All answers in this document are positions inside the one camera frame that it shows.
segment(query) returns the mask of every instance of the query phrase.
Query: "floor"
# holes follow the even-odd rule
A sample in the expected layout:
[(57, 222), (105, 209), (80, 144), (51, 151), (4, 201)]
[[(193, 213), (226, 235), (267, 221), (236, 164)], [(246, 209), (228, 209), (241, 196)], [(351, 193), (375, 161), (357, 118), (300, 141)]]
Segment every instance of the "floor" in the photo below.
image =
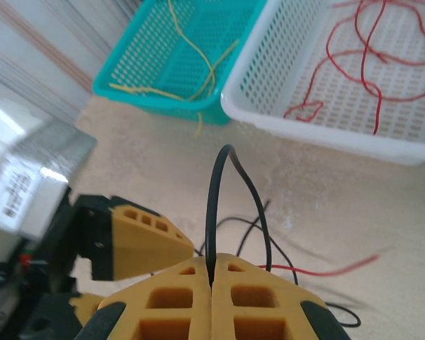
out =
[[(205, 126), (148, 115), (94, 98), (77, 125), (98, 138), (77, 193), (112, 194), (166, 215), (200, 246), (209, 177), (221, 146), (231, 143), (262, 199), (271, 199), (271, 235), (293, 263), (328, 271), (383, 251), (382, 258), (337, 278), (300, 276), (323, 300), (352, 308), (362, 319), (354, 340), (425, 340), (425, 164), (405, 167), (299, 144), (248, 125)], [(245, 185), (230, 165), (220, 192), (220, 218), (256, 216)], [(234, 253), (247, 228), (229, 223), (218, 250)], [(242, 257), (264, 263), (263, 239), (251, 235)], [(274, 254), (275, 264), (285, 264)], [(290, 273), (275, 273), (291, 279)], [(81, 291), (108, 295), (143, 278), (89, 280), (89, 264), (75, 273)], [(336, 313), (341, 321), (348, 317)]]

